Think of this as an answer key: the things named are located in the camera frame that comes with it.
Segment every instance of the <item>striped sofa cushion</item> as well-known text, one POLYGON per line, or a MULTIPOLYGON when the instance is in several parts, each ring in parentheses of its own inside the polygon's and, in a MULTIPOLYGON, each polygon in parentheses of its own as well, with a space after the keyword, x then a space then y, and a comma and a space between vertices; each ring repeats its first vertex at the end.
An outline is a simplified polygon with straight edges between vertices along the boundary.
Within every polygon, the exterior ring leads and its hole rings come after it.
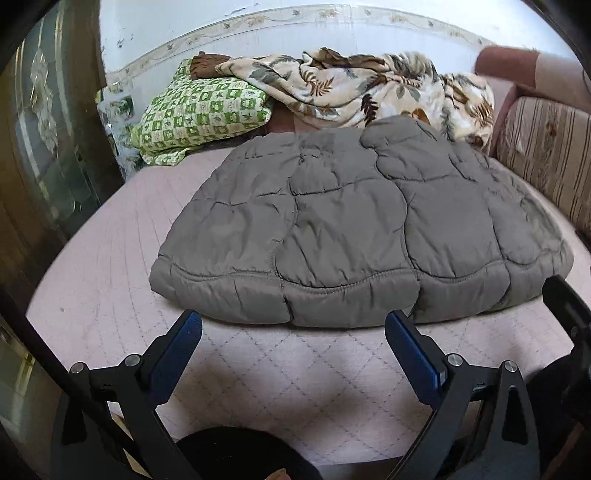
POLYGON ((558 206, 591 240, 591 116, 539 98, 511 107, 497 155, 558 206))

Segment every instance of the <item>bed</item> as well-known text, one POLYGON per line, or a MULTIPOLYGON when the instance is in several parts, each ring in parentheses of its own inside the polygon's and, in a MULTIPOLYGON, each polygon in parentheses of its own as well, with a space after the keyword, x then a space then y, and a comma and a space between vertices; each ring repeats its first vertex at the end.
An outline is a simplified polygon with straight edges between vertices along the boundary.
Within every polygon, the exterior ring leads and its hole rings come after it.
MULTIPOLYGON (((150 290, 148 273, 172 221, 229 152, 202 151, 176 167, 141 170, 62 250, 28 317, 67 368, 118 364, 172 326, 181 310, 150 290)), ((574 252, 568 282, 591 304, 591 254, 558 210, 535 195, 574 252)), ((571 349, 539 298, 420 330, 473 364, 512 359, 524 376, 571 349)), ((239 326, 207 318, 173 396, 158 408, 173 438, 222 424, 251 427, 286 440, 316 465, 402 455, 429 412, 381 327, 239 326)))

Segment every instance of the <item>green checkered pillow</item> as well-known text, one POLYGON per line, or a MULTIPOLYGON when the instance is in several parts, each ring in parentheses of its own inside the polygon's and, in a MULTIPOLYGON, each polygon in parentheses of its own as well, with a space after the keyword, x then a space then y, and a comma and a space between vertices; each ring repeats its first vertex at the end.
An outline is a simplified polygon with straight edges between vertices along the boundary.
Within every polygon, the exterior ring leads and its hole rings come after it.
POLYGON ((236 77, 191 80, 183 60, 132 131, 132 144, 148 165, 176 165, 185 153, 212 140, 235 137, 271 119, 272 100, 236 77))

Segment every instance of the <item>wallpaper border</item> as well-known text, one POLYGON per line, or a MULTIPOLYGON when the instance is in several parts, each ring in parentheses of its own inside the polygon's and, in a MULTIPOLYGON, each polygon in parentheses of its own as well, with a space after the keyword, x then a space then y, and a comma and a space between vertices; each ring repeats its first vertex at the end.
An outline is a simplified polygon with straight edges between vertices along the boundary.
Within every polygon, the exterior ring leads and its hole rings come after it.
POLYGON ((410 14, 400 10, 365 7, 362 5, 324 4, 303 7, 273 8, 241 15, 193 30, 181 37, 166 42, 140 58, 127 64, 117 72, 107 72, 108 84, 135 77, 159 63, 187 50, 202 47, 214 40, 231 37, 247 31, 256 31, 279 25, 310 24, 319 22, 358 23, 427 30, 445 37, 454 37, 471 46, 485 47, 494 43, 463 28, 435 20, 434 18, 410 14))

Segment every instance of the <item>leaf pattern blanket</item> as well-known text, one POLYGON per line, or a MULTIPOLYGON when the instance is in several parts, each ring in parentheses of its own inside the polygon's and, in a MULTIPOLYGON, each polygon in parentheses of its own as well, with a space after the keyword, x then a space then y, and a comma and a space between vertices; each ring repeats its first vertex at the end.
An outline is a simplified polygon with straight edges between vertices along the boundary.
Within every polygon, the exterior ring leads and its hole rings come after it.
POLYGON ((409 115, 449 140, 477 147, 492 132, 494 96, 486 80, 472 73, 438 74, 418 52, 343 57, 323 47, 305 51, 302 59, 238 57, 215 69, 267 92, 318 128, 364 128, 378 118, 409 115))

